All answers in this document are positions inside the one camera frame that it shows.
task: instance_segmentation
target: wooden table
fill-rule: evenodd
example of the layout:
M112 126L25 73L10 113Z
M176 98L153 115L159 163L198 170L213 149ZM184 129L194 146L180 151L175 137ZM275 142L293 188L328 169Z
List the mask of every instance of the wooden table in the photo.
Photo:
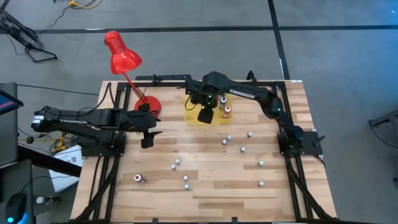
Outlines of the wooden table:
M100 98L106 84L103 82ZM112 82L113 93L117 82ZM302 82L286 81L294 123L304 130L313 129L310 108ZM295 220L284 158L276 138L278 125L264 116L257 102L233 96L230 124L192 125L184 121L185 90L175 87L149 87L146 95L156 96L162 112L155 146L140 147L142 134L128 133L126 152L120 160L112 222L230 222ZM137 100L131 94L129 109ZM107 95L101 108L112 108ZM253 137L246 135L253 132ZM227 135L232 140L226 146ZM246 152L241 153L241 146ZM170 166L176 159L176 170ZM257 163L262 160L264 166ZM302 156L309 191L327 213L336 216L325 169L313 156ZM97 158L85 160L71 218L87 206ZM101 166L98 168L97 182ZM147 177L137 184L134 175ZM185 182L183 176L189 176ZM302 194L298 190L301 214L305 217ZM107 193L103 198L104 217Z

